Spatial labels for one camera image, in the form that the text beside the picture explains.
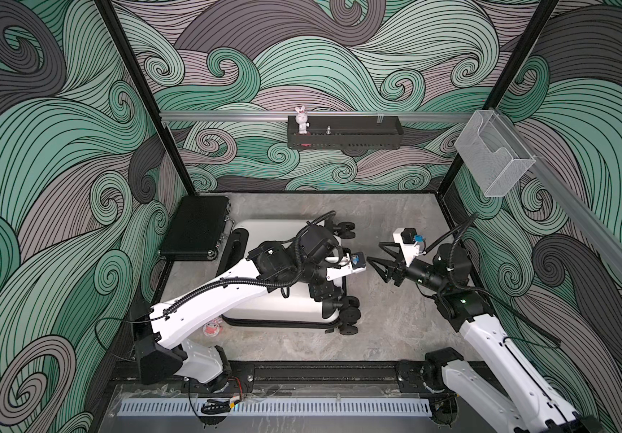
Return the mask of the white hard-shell suitcase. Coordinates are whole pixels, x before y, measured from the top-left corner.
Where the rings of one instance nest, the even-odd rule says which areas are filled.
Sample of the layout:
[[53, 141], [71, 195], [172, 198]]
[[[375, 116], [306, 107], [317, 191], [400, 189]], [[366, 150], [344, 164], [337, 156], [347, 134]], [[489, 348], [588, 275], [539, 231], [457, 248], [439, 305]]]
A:
[[294, 219], [249, 219], [235, 226], [225, 247], [218, 275], [239, 261], [254, 265], [253, 277], [266, 283], [288, 283], [302, 268], [297, 282], [250, 299], [222, 314], [233, 327], [308, 328], [344, 336], [358, 333], [361, 318], [358, 298], [350, 296], [347, 277], [335, 280], [343, 286], [340, 299], [316, 302], [309, 296], [308, 278], [314, 271], [326, 273], [327, 258], [354, 254], [343, 245], [355, 238], [355, 224], [334, 222], [332, 216], [311, 223]]

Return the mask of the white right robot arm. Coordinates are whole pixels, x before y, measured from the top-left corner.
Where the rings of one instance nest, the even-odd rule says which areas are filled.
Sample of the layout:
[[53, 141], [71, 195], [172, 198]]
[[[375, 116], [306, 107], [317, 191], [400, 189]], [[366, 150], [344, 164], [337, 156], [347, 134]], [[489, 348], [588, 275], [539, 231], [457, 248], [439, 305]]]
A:
[[426, 387], [459, 395], [497, 432], [603, 431], [599, 420], [565, 400], [518, 349], [493, 308], [498, 298], [469, 284], [473, 264], [460, 241], [473, 221], [468, 218], [431, 245], [413, 227], [399, 228], [392, 241], [379, 243], [387, 259], [366, 260], [385, 283], [411, 281], [430, 290], [439, 313], [498, 382], [492, 385], [459, 352], [445, 348], [425, 357]]

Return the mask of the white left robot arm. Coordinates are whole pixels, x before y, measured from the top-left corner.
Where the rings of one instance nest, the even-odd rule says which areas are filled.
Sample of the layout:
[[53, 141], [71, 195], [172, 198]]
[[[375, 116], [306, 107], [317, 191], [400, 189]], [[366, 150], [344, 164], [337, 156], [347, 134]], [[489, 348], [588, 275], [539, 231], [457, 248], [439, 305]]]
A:
[[265, 241], [223, 275], [170, 301], [152, 305], [132, 321], [139, 380], [157, 384], [180, 376], [216, 390], [231, 377], [222, 348], [191, 344], [188, 337], [207, 322], [276, 290], [305, 283], [312, 299], [335, 291], [340, 270], [352, 270], [329, 211], [301, 227], [290, 243]]

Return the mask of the pink round sticker toy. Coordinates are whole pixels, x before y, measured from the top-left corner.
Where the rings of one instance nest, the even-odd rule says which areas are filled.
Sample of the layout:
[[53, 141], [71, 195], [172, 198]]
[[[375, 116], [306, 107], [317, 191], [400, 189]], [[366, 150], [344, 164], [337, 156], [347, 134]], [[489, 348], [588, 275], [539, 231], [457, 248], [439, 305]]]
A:
[[223, 320], [221, 318], [210, 320], [203, 326], [204, 335], [206, 337], [218, 337], [222, 332], [222, 323]]

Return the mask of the white pink bunny figurine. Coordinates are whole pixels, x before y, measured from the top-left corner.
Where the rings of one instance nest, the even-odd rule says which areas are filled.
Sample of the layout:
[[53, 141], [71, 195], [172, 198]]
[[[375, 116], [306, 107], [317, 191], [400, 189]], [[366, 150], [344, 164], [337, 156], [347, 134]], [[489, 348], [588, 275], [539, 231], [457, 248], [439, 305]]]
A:
[[308, 121], [308, 114], [305, 106], [298, 106], [295, 108], [296, 111], [296, 123], [298, 127], [298, 133], [300, 135], [306, 135], [308, 133], [308, 128], [310, 123]]

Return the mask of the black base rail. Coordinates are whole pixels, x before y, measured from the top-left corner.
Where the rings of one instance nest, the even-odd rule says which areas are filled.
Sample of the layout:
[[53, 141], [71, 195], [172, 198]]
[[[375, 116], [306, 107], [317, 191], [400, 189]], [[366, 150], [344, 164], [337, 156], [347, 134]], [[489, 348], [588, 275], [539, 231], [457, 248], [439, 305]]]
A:
[[426, 393], [417, 361], [232, 361], [232, 372], [253, 388], [268, 385], [380, 385]]

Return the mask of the clear acrylic wall box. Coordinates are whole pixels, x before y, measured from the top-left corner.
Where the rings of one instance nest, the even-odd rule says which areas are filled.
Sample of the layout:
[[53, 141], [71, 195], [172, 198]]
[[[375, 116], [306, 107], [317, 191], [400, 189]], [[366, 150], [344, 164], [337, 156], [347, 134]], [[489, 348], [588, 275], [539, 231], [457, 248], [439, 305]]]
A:
[[486, 198], [506, 196], [536, 161], [514, 124], [494, 109], [471, 115], [455, 149]]

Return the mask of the black wall shelf tray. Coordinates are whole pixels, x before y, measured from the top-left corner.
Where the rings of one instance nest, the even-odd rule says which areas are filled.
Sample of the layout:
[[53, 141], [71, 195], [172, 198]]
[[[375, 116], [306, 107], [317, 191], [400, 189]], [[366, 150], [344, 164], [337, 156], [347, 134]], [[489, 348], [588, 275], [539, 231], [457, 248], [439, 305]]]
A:
[[388, 115], [307, 115], [287, 117], [287, 145], [295, 150], [395, 150], [405, 135], [398, 117]]

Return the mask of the aluminium wall rail back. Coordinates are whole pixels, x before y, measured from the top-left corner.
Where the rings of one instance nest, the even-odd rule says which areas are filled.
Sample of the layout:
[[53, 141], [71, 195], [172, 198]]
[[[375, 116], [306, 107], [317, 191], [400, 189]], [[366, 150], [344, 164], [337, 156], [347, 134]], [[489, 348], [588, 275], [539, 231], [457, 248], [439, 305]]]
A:
[[[159, 115], [164, 122], [285, 122], [294, 111], [162, 111]], [[466, 123], [471, 112], [309, 112], [312, 115], [329, 117], [399, 117], [406, 123]]]

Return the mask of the aluminium wall rail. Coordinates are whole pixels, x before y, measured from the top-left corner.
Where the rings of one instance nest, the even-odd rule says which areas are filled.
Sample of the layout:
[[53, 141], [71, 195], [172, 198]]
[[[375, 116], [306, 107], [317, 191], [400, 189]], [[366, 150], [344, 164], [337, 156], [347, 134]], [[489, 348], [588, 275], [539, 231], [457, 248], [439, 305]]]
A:
[[[162, 111], [159, 115], [164, 122], [285, 122], [294, 111]], [[399, 117], [406, 123], [466, 123], [471, 112], [309, 112], [312, 115], [329, 117]]]
[[534, 160], [532, 173], [622, 283], [621, 240], [595, 214], [612, 209], [622, 224], [622, 195], [613, 187], [619, 175], [603, 161], [585, 162], [559, 133], [538, 121], [526, 120], [516, 126], [502, 113], [497, 116], [504, 124], [505, 143]]

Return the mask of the aluminium wall rail right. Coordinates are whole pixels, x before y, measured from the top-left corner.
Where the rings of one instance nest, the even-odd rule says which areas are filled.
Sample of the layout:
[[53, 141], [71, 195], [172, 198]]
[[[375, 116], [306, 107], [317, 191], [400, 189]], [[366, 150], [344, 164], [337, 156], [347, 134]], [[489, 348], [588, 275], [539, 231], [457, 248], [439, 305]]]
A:
[[603, 161], [585, 162], [559, 133], [538, 121], [526, 120], [516, 126], [502, 113], [497, 116], [504, 124], [505, 143], [534, 160], [532, 173], [622, 283], [621, 240], [595, 214], [612, 209], [622, 224], [622, 195], [613, 187], [619, 175]]

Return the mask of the black corner frame post right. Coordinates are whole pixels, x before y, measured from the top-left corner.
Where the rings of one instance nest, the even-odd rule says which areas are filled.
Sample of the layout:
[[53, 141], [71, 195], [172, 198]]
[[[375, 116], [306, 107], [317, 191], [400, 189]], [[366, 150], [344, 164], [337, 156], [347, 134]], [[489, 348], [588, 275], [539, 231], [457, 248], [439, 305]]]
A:
[[[526, 30], [523, 34], [521, 34], [516, 46], [514, 47], [514, 50], [502, 74], [496, 82], [493, 90], [491, 90], [484, 107], [480, 110], [494, 109], [498, 111], [497, 107], [502, 102], [514, 79], [518, 76], [518, 72], [520, 72], [521, 68], [524, 66], [529, 54], [534, 48], [541, 32], [544, 30], [545, 25], [557, 5], [558, 3], [556, 1], [541, 1], [538, 4], [529, 24], [526, 27]], [[449, 189], [453, 186], [456, 176], [463, 168], [467, 167], [464, 165], [462, 158], [457, 153], [451, 168], [446, 173], [441, 186], [439, 187], [437, 196], [442, 198], [446, 195], [446, 193], [448, 193]]]

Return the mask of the black corner frame post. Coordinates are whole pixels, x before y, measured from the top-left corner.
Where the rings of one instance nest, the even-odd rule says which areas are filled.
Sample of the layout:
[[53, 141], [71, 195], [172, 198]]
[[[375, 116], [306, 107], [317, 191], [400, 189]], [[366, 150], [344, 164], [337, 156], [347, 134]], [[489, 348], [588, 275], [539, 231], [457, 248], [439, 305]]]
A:
[[[502, 102], [514, 79], [518, 76], [518, 72], [520, 72], [521, 68], [524, 66], [529, 54], [534, 48], [541, 32], [544, 30], [545, 25], [557, 5], [558, 3], [556, 1], [541, 1], [538, 4], [529, 24], [526, 27], [526, 30], [523, 34], [521, 34], [516, 46], [514, 47], [514, 50], [502, 74], [496, 82], [493, 90], [491, 90], [484, 107], [480, 110], [494, 109], [498, 111], [497, 107]], [[467, 167], [464, 165], [462, 158], [457, 153], [451, 168], [446, 173], [441, 186], [439, 187], [437, 196], [442, 198], [446, 195], [446, 193], [448, 193], [449, 189], [453, 186], [456, 176], [463, 168]]]
[[95, 0], [94, 3], [101, 18], [103, 18], [103, 23], [112, 38], [119, 56], [121, 56], [131, 80], [137, 88], [139, 98], [147, 110], [148, 117], [155, 127], [157, 136], [171, 160], [177, 172], [177, 176], [186, 190], [186, 194], [189, 196], [196, 196], [197, 192], [195, 191], [195, 186], [191, 181], [190, 175], [179, 153], [179, 149], [175, 144], [175, 139], [171, 131], [162, 123], [157, 101], [148, 86], [148, 81], [139, 66], [137, 56], [132, 50], [128, 36], [121, 25], [121, 20], [119, 19], [112, 1]]

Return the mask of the black corner frame post left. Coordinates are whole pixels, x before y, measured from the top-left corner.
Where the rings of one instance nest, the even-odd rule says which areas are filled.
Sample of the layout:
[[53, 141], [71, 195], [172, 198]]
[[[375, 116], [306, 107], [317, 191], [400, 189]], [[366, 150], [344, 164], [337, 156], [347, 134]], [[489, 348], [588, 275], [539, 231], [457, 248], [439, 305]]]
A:
[[191, 181], [190, 175], [179, 153], [179, 149], [175, 144], [175, 139], [171, 131], [162, 123], [157, 101], [148, 86], [148, 81], [139, 66], [137, 56], [132, 50], [128, 36], [121, 25], [121, 20], [119, 19], [112, 1], [95, 0], [94, 3], [101, 18], [103, 18], [103, 23], [112, 38], [119, 56], [121, 56], [131, 80], [137, 88], [139, 98], [147, 110], [148, 117], [155, 127], [157, 136], [171, 160], [177, 172], [177, 176], [186, 190], [186, 194], [189, 196], [196, 196], [197, 192], [195, 191], [195, 186]]

